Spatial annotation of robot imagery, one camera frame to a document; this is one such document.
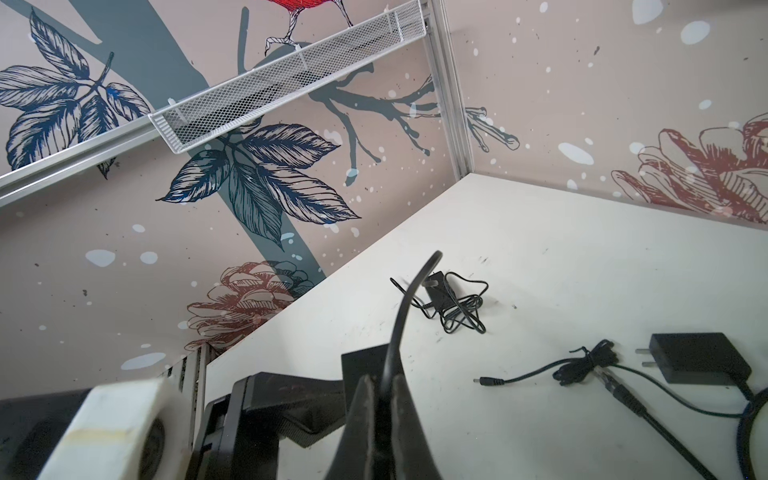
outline white spot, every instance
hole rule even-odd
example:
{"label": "white spot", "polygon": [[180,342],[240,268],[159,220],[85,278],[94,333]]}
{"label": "white spot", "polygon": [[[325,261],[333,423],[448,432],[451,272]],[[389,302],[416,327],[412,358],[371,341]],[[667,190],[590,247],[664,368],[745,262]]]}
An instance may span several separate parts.
{"label": "white spot", "polygon": [[629,144],[629,151],[635,155],[639,154],[640,151],[643,150],[644,148],[645,148],[645,145],[643,145],[639,141],[634,141],[631,144]]}
{"label": "white spot", "polygon": [[661,15],[664,4],[661,0],[632,0],[632,21],[635,25],[642,25]]}
{"label": "white spot", "polygon": [[704,40],[709,34],[710,24],[702,20],[697,20],[683,27],[683,30],[680,32],[680,40],[682,40],[685,45],[693,45]]}
{"label": "white spot", "polygon": [[341,134],[335,130],[323,130],[323,136],[326,140],[330,140],[335,145],[344,145],[344,140],[342,140]]}
{"label": "white spot", "polygon": [[85,258],[96,266],[107,266],[114,262],[115,257],[109,250],[91,250],[85,254]]}
{"label": "white spot", "polygon": [[148,353],[147,355],[137,356],[133,359],[126,360],[120,366],[120,369],[121,370],[143,369],[148,366],[153,366],[155,363],[160,362],[164,358],[165,358],[165,353],[159,353],[159,352]]}
{"label": "white spot", "polygon": [[576,145],[562,143],[558,145],[558,150],[562,152],[563,155],[565,155],[572,161],[576,162],[577,164],[582,164],[582,165],[594,164],[594,158],[592,158],[590,154],[583,151]]}
{"label": "white spot", "polygon": [[139,258],[147,265],[157,262],[157,254],[155,252],[144,252],[139,255]]}

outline leaf illustration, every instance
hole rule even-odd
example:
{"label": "leaf illustration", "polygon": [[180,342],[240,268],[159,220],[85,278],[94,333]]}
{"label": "leaf illustration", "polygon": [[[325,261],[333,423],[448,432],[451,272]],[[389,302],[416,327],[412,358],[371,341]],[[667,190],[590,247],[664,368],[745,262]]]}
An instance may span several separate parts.
{"label": "leaf illustration", "polygon": [[69,77],[40,67],[13,65],[0,71],[0,105],[29,110],[62,98],[73,98],[78,83]]}
{"label": "leaf illustration", "polygon": [[215,194],[229,174],[227,154],[220,150],[203,150],[179,170],[168,193],[158,200],[172,204],[196,202]]}
{"label": "leaf illustration", "polygon": [[85,57],[55,28],[42,21],[35,10],[29,15],[29,25],[38,50],[51,65],[68,77],[81,80],[90,78],[91,70]]}
{"label": "leaf illustration", "polygon": [[250,165],[235,163],[230,175],[230,201],[235,217],[256,235],[280,245],[283,209],[270,195],[263,178]]}
{"label": "leaf illustration", "polygon": [[240,125],[238,128],[232,130],[232,133],[241,134],[244,137],[247,137],[248,135],[252,134],[259,127],[259,125],[261,125],[262,118],[264,118],[263,115],[258,117],[256,120],[249,121],[245,125]]}
{"label": "leaf illustration", "polygon": [[107,102],[126,120],[136,120],[151,111],[147,102],[133,88],[117,82],[107,85]]}
{"label": "leaf illustration", "polygon": [[260,164],[259,172],[285,211],[313,223],[335,223],[359,218],[334,189],[316,178],[275,164]]}
{"label": "leaf illustration", "polygon": [[112,164],[114,164],[114,159],[117,157],[112,157],[107,161],[101,162],[99,165],[97,165],[98,170],[101,172],[102,175],[104,175],[104,179],[107,180],[107,174],[109,173],[109,169],[112,167]]}
{"label": "leaf illustration", "polygon": [[79,141],[85,141],[88,138],[103,134],[105,131],[117,127],[117,125],[118,118],[109,109],[107,102],[102,100],[99,95],[96,95],[91,100],[85,102],[85,105],[82,107],[78,139]]}
{"label": "leaf illustration", "polygon": [[264,162],[293,168],[311,167],[338,148],[303,125],[277,124],[264,127],[241,144]]}
{"label": "leaf illustration", "polygon": [[80,104],[68,98],[39,105],[19,115],[5,145],[11,169],[24,167],[77,143],[80,115]]}

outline white desk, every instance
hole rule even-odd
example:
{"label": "white desk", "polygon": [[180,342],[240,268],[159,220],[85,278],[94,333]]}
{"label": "white desk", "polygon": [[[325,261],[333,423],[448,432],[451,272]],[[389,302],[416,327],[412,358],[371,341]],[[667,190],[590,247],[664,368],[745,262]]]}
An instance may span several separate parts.
{"label": "white desk", "polygon": [[[753,389],[768,386],[767,232],[473,174],[213,361],[206,401],[261,371],[340,379],[342,353],[389,341],[401,300],[389,277],[410,280],[435,250],[445,254],[440,270],[491,284],[480,312],[487,334],[446,335],[412,309],[402,341],[445,480],[700,478],[594,377],[568,388],[548,374],[507,387],[472,382],[511,378],[603,338],[639,368],[647,358],[634,349],[651,333],[723,331],[752,366]],[[615,375],[720,480],[740,477],[737,420]],[[705,409],[745,404],[736,388],[673,388]],[[281,442],[279,478],[322,478],[341,431],[308,450]],[[752,449],[768,478],[768,412]]]}

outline wall mural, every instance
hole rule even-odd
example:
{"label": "wall mural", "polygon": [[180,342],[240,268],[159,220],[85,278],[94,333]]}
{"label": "wall mural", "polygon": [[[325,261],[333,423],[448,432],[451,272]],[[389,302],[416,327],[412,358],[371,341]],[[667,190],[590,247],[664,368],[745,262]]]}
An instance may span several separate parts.
{"label": "wall mural", "polygon": [[699,142],[662,130],[659,146],[637,155],[639,178],[614,170],[614,181],[629,198],[649,204],[768,223],[768,113],[741,130],[708,128]]}
{"label": "wall mural", "polygon": [[[38,50],[58,71],[24,65],[0,71],[0,105],[23,112],[5,145],[12,170],[117,127],[118,115],[131,121],[150,112],[144,99],[128,85],[104,85],[114,53],[93,80],[80,51],[34,10],[29,26]],[[98,165],[104,178],[113,163],[111,158]]]}

